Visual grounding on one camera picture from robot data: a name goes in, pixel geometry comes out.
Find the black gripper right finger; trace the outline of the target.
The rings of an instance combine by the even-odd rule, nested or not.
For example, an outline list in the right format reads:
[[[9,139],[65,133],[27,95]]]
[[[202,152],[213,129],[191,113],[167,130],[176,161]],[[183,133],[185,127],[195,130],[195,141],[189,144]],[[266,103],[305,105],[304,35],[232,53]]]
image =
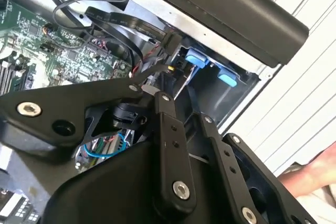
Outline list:
[[[220,136],[205,114],[200,114],[200,124],[212,151],[209,162],[217,168],[218,194],[227,202],[229,223],[315,222],[239,136]]]

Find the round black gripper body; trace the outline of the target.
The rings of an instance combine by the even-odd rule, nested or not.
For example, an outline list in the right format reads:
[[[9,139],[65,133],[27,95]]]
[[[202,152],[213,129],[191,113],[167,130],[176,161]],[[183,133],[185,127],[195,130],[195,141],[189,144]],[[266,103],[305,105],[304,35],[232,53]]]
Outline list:
[[[229,223],[218,194],[217,168],[186,156],[168,156],[140,143],[61,185],[50,198],[44,223]]]

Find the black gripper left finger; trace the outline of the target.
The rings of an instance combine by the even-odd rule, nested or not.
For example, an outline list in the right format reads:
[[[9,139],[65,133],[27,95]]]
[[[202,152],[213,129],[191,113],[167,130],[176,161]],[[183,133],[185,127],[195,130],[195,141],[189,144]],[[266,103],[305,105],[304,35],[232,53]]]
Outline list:
[[[1,143],[13,150],[7,172],[37,208],[78,174],[70,166],[75,151],[121,129],[149,137],[167,164],[182,161],[191,178],[183,123],[173,98],[141,88],[143,78],[119,78],[7,93],[1,96]]]

